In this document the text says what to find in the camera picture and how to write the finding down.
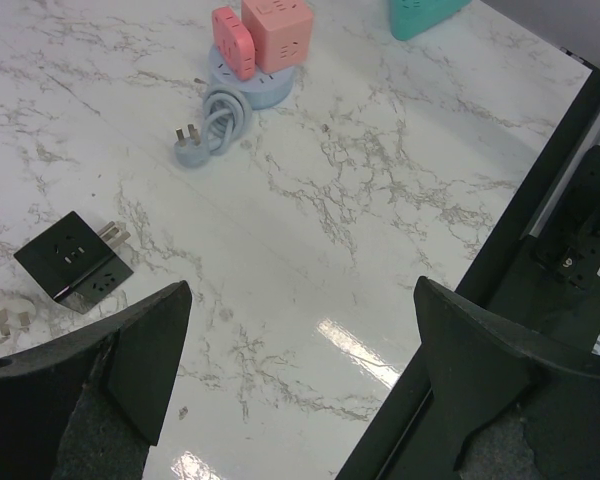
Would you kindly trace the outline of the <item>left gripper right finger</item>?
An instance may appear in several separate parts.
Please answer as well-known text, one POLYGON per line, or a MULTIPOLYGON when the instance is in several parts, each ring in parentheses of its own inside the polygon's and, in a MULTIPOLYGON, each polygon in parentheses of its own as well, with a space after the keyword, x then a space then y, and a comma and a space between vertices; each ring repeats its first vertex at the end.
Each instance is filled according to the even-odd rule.
POLYGON ((600 356, 495 315, 426 277, 414 301, 445 462, 518 411, 514 443, 544 479, 600 479, 600 356))

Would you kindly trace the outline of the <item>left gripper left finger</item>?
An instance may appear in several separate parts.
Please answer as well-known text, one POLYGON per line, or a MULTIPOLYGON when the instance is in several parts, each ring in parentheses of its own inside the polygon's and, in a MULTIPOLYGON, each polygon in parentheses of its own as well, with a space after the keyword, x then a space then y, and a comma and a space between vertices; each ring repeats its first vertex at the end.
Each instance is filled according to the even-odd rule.
POLYGON ((0 358, 0 479, 140 479, 157 445, 192 294, 173 283, 0 358))

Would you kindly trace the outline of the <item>black cube plug adapter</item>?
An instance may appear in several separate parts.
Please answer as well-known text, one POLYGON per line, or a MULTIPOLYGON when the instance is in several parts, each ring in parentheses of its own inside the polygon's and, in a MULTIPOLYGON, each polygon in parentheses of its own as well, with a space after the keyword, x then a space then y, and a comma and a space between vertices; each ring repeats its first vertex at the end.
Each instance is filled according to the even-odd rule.
POLYGON ((14 258, 53 301, 81 314, 133 274, 74 211, 20 248, 14 258))

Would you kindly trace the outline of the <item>blue round power strip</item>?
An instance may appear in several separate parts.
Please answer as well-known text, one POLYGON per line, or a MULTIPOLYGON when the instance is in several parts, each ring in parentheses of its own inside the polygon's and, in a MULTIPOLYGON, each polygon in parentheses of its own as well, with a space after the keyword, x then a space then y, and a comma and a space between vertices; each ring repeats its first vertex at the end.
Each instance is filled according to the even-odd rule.
POLYGON ((255 111, 272 108, 290 94, 294 66, 267 74, 259 69, 246 81, 238 79, 217 47, 208 55, 211 82, 203 96, 203 121, 188 132, 176 131, 173 150, 183 167, 197 168, 211 157, 225 154, 249 129, 255 111))

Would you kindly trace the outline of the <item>pink plug adapter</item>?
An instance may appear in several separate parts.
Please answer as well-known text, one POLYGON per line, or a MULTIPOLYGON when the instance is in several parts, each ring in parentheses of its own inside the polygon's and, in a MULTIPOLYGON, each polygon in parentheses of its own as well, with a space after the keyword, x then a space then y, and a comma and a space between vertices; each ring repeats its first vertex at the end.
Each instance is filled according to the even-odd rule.
POLYGON ((252 36, 231 7, 217 8, 211 13, 214 44, 223 65, 240 81, 255 74, 255 46, 252 36))

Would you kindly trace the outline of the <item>pink cube socket adapter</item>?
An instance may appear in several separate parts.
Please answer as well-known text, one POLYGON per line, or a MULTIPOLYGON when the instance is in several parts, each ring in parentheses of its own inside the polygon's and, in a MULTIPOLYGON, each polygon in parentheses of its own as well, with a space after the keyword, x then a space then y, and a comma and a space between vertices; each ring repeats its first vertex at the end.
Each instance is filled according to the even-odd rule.
POLYGON ((255 63, 264 73, 307 59, 314 16, 305 1, 243 0, 241 19, 254 42, 255 63))

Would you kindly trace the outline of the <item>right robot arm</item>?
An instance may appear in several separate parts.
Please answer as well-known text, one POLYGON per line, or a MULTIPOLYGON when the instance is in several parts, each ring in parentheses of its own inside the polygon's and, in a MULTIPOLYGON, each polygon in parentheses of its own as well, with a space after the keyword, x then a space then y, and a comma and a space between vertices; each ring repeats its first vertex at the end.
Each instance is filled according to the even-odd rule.
POLYGON ((600 145, 590 147, 533 250, 538 291, 590 289, 600 268, 600 145))

